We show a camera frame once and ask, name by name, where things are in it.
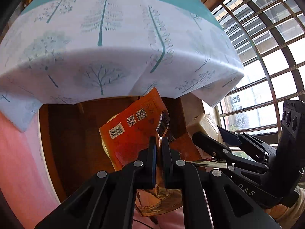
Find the tree print tablecloth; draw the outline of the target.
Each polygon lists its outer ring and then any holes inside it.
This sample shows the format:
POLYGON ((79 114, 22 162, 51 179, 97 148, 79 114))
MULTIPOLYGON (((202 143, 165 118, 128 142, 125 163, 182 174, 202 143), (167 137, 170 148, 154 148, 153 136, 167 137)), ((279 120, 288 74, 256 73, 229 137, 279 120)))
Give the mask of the tree print tablecloth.
POLYGON ((1 113, 27 130, 43 104, 194 93, 215 106, 243 78, 200 0, 33 0, 1 42, 1 113))

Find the right pink trouser leg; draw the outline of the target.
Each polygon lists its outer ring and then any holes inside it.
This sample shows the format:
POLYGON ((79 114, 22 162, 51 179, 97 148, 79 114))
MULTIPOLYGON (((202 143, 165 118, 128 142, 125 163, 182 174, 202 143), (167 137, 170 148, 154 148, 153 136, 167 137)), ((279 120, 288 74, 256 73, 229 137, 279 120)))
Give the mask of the right pink trouser leg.
POLYGON ((132 228, 183 229, 185 228, 183 207, 166 214, 152 217, 143 217, 135 210, 132 228))

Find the pink bed sheet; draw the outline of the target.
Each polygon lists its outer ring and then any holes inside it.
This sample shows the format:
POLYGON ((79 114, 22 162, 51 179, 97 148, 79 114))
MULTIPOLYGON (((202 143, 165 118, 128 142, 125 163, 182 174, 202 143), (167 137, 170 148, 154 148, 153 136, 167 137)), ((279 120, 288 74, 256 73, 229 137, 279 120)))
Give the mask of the pink bed sheet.
POLYGON ((66 198, 47 123, 35 115, 20 132, 1 115, 1 192, 24 228, 34 228, 66 198))

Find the cream paper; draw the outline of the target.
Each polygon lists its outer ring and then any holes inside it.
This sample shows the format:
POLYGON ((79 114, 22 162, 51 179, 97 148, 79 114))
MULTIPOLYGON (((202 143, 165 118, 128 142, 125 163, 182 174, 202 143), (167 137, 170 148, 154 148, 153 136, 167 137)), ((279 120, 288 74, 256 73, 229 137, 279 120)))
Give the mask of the cream paper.
POLYGON ((193 118, 193 120, 187 124, 186 129, 190 137, 192 137, 196 132, 202 132, 219 143, 224 143, 216 123, 209 114, 202 113, 193 118))

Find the orange snack bag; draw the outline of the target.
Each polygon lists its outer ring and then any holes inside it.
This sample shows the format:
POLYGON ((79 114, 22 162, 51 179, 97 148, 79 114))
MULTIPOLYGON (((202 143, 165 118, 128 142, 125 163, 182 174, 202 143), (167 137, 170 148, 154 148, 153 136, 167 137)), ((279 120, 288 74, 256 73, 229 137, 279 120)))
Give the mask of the orange snack bag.
MULTIPOLYGON (((166 110, 157 89, 153 88, 147 95, 99 129, 116 171, 135 161, 139 152, 148 148, 149 139, 156 135, 160 116, 166 110)), ((192 143, 188 132, 173 140, 170 148, 178 151, 184 161, 197 161, 210 157, 192 143)), ((181 191, 164 187, 161 168, 157 168, 155 187, 152 190, 137 192, 136 210, 143 217, 159 216, 180 207, 182 207, 181 191)))

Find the cream rimmed blue trash bin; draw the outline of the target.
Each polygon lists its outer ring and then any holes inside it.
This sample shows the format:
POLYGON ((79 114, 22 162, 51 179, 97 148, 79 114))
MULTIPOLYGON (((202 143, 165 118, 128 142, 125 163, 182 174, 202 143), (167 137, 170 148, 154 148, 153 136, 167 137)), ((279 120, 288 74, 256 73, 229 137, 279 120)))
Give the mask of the cream rimmed blue trash bin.
MULTIPOLYGON (((108 122, 110 122, 111 120, 113 120, 116 116, 118 116, 118 114, 112 116, 108 122)), ((104 142, 103 138, 101 137, 101 142, 102 142, 102 147, 103 147, 103 150, 105 151, 106 155, 110 158, 110 155, 109 155, 109 152, 108 152, 108 148, 106 146, 106 143, 104 142)))

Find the window metal grille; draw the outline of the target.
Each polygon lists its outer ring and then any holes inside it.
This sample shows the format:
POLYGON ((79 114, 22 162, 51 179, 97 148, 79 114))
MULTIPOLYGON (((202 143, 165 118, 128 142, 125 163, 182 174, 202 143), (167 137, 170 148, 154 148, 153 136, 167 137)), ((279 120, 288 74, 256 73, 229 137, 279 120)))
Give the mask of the window metal grille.
POLYGON ((245 75, 218 105, 232 132, 276 146, 285 99, 304 100, 304 10, 296 0, 207 0, 245 75))

